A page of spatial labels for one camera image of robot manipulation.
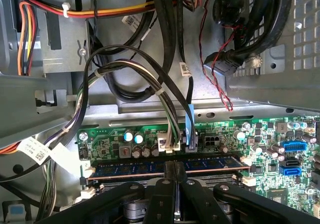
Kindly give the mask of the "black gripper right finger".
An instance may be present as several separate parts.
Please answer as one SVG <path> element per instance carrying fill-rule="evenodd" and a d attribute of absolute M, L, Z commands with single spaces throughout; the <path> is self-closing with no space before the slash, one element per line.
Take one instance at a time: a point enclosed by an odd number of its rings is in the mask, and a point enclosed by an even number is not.
<path fill-rule="evenodd" d="M 220 183 L 211 191 L 198 180 L 189 179 L 182 162 L 175 163 L 177 180 L 186 201 L 201 224 L 318 224 L 319 219 L 247 191 Z"/>

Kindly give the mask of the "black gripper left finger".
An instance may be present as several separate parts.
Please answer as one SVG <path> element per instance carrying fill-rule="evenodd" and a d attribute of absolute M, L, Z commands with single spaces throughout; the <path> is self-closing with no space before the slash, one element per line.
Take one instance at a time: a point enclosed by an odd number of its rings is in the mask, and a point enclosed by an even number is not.
<path fill-rule="evenodd" d="M 176 181 L 174 162 L 164 164 L 164 178 L 154 179 L 155 185 L 147 188 L 137 182 L 126 182 L 107 192 L 82 201 L 38 224 L 110 224 L 110 218 L 119 208 L 145 199 L 146 191 L 151 191 L 147 199 L 144 224 L 172 224 L 174 222 Z"/>

